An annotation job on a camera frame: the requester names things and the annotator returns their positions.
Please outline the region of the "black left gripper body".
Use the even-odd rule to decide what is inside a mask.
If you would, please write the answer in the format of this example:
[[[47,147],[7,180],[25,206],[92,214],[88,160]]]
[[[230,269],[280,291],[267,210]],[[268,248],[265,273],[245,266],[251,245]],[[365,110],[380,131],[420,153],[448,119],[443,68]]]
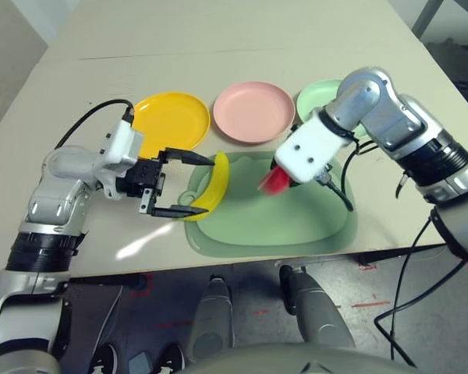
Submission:
[[[156,196],[161,196],[165,180],[161,170],[165,164],[163,158],[138,159],[124,177],[116,178],[117,192],[141,198],[144,190],[150,189]]]

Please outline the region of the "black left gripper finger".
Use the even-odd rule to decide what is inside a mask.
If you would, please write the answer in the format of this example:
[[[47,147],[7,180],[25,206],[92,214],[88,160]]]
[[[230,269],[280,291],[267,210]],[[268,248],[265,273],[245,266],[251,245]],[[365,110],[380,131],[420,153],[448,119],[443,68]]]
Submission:
[[[156,206],[156,202],[158,200],[158,197],[160,196],[161,193],[157,189],[144,189],[143,194],[140,198],[139,213],[150,215],[152,217],[186,218],[209,212],[208,209],[193,206]]]
[[[180,161],[182,164],[190,164],[196,166],[213,166],[213,160],[199,155],[191,150],[182,150],[167,147],[158,152],[158,159],[163,164],[167,164],[170,160]]]

